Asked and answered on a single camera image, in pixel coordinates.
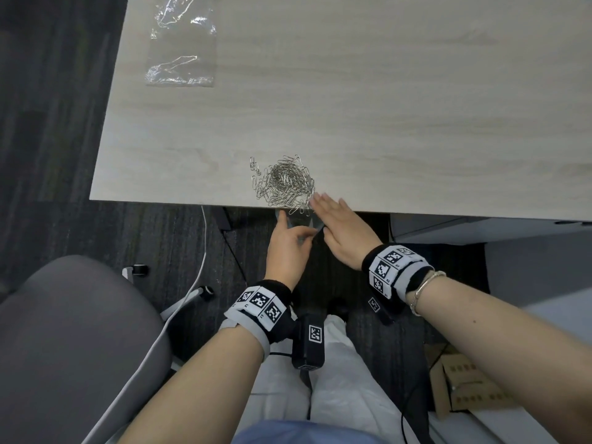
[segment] pant leg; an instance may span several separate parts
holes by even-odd
[[[403,443],[401,413],[370,374],[345,332],[345,322],[328,315],[324,325],[325,364],[310,373],[310,420],[372,433]],[[418,443],[404,421],[407,441]]]
[[[292,354],[292,340],[273,343],[270,351]],[[292,359],[270,355],[259,368],[236,433],[262,420],[306,420],[309,408],[310,390],[300,380]]]

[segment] dark carpet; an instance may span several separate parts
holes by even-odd
[[[202,256],[203,219],[194,205],[89,201],[127,0],[0,0],[0,278],[18,286],[67,254],[116,271],[145,263],[138,288],[162,310],[193,282]],[[241,273],[208,213],[208,259],[201,283],[217,297],[175,318],[171,342],[187,359],[217,330],[244,287]],[[250,282],[265,271],[275,223],[270,209],[229,209],[227,233]],[[388,216],[366,219],[383,237]],[[483,246],[416,246],[435,267],[488,291]],[[364,277],[315,239],[300,283],[299,310],[321,312],[334,296],[351,305],[351,340],[372,374],[401,407],[418,380],[407,417],[421,442],[430,391],[422,343],[442,337],[407,310],[382,326],[366,304]]]

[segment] gray chair seat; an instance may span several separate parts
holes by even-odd
[[[141,293],[97,261],[69,256],[41,268],[0,304],[0,442],[80,444],[162,326]],[[92,444],[126,424],[170,366],[164,336]]]

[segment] clear plastic bag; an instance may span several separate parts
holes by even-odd
[[[156,0],[146,84],[213,87],[215,0]]]

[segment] person's right arm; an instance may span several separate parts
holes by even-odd
[[[327,226],[325,242],[333,254],[359,270],[380,239],[342,199],[315,195],[311,205]],[[580,443],[592,437],[592,347],[447,277],[425,286],[416,311],[556,440]]]

